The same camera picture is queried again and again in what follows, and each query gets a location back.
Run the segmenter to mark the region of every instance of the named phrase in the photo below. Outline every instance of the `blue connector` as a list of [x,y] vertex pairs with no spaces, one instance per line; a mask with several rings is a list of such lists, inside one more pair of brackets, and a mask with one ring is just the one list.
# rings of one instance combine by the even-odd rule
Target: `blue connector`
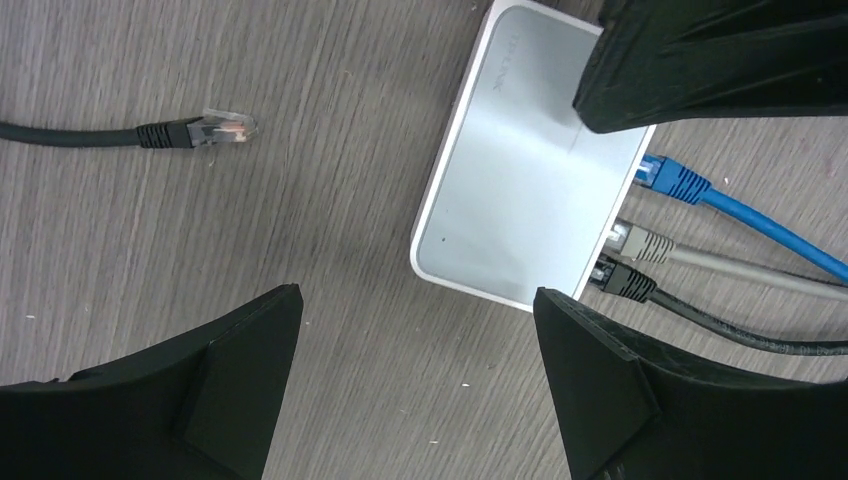
[[792,250],[843,283],[848,283],[848,265],[771,218],[715,190],[709,180],[671,158],[645,155],[633,183],[691,205],[703,202]]

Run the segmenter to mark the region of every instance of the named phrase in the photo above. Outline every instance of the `gray wood grain surface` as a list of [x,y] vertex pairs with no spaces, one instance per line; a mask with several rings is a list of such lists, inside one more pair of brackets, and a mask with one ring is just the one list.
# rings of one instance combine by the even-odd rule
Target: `gray wood grain surface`
[[[593,20],[600,1],[561,1]],[[409,232],[485,2],[0,2],[0,118],[67,128],[248,112],[187,152],[0,142],[0,382],[66,378],[285,282],[304,325],[266,478],[568,478],[529,315],[419,280]],[[698,120],[652,148],[848,258],[845,119]],[[740,225],[636,191],[681,241],[819,276]],[[697,269],[672,292],[787,338],[848,336],[836,302]],[[753,352],[656,308],[584,301],[708,358],[813,381],[844,358]]]

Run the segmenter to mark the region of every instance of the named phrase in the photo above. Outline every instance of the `router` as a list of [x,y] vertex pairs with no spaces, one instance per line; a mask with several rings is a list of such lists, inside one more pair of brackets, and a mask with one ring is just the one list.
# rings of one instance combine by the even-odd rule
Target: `router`
[[420,277],[525,311],[540,286],[579,298],[654,132],[599,135],[572,108],[600,33],[493,2],[413,227]]

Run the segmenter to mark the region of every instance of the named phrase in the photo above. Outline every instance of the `connector clip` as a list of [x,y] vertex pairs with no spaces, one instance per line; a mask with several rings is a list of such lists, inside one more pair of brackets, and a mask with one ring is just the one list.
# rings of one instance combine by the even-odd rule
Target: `connector clip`
[[210,108],[204,109],[203,117],[187,126],[193,147],[243,143],[258,131],[256,120],[249,115]]

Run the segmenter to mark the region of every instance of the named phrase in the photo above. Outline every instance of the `ethernet cable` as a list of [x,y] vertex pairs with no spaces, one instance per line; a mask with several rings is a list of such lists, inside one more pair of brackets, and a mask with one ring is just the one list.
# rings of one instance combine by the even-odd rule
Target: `ethernet cable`
[[246,142],[256,131],[256,121],[250,116],[211,109],[205,109],[201,117],[125,130],[50,130],[0,122],[0,138],[4,140],[67,148],[194,148]]
[[830,300],[848,302],[848,288],[753,263],[705,252],[676,243],[669,237],[617,218],[607,234],[605,248],[624,258],[652,263],[667,260],[715,270],[752,282]]
[[848,355],[848,341],[778,340],[743,330],[658,288],[657,282],[652,278],[607,255],[602,254],[595,262],[589,283],[605,293],[639,303],[650,301],[716,335],[746,347],[783,355]]
[[705,203],[804,257],[848,283],[848,265],[753,208],[712,187],[709,180],[668,157],[645,155],[634,183],[691,205]]

